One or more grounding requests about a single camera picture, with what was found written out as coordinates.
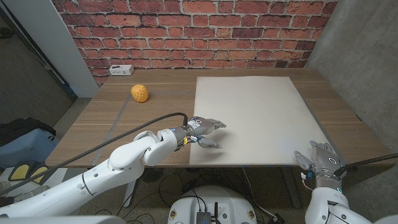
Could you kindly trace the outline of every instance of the white power strip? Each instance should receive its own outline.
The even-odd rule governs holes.
[[[132,65],[112,65],[109,71],[111,75],[131,75],[134,68]]]

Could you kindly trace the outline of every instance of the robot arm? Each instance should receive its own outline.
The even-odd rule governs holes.
[[[306,224],[368,224],[361,215],[351,211],[348,200],[343,195],[341,177],[334,175],[342,164],[333,148],[328,144],[310,141],[312,161],[295,151],[299,166],[315,173],[316,187],[312,191],[310,205],[305,213]]]
[[[202,125],[193,124],[194,119]],[[115,149],[109,159],[94,168],[35,197],[2,207],[0,215],[9,218],[68,215],[100,193],[138,179],[144,171],[144,163],[157,165],[168,154],[189,143],[191,136],[210,134],[225,127],[213,119],[193,118],[191,121],[188,126],[161,130],[157,136],[144,131],[133,142]]]

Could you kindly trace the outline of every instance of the yellow ball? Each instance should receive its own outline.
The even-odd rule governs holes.
[[[131,88],[131,95],[137,102],[143,103],[148,99],[148,90],[144,85],[135,85]]]

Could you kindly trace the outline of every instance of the concrete wall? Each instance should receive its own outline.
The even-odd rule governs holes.
[[[340,0],[305,67],[398,152],[398,1]]]

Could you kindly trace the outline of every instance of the white paper sheet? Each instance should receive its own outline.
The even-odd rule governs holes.
[[[198,77],[195,116],[224,122],[207,137],[222,149],[191,145],[190,165],[297,165],[310,140],[328,142],[289,77]]]

